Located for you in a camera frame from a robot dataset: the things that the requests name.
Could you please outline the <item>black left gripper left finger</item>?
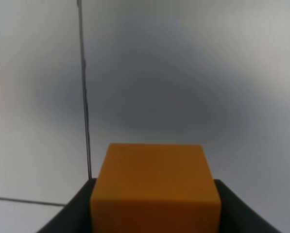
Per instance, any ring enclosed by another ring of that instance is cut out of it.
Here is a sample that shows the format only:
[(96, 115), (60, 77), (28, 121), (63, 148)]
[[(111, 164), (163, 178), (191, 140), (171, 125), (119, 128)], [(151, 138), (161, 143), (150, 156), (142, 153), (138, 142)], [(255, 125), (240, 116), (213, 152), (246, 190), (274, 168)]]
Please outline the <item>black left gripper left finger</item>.
[(88, 180), (72, 200), (39, 232), (91, 233), (90, 197), (95, 183), (95, 178)]

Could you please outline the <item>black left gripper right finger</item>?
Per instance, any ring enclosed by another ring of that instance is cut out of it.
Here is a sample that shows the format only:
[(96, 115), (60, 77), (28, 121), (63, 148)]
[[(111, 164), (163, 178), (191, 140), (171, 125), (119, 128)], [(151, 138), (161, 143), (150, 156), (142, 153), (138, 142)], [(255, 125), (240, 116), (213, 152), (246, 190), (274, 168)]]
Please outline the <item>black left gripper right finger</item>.
[(219, 232), (221, 233), (280, 233), (247, 204), (245, 204), (221, 180), (214, 180), (222, 210)]

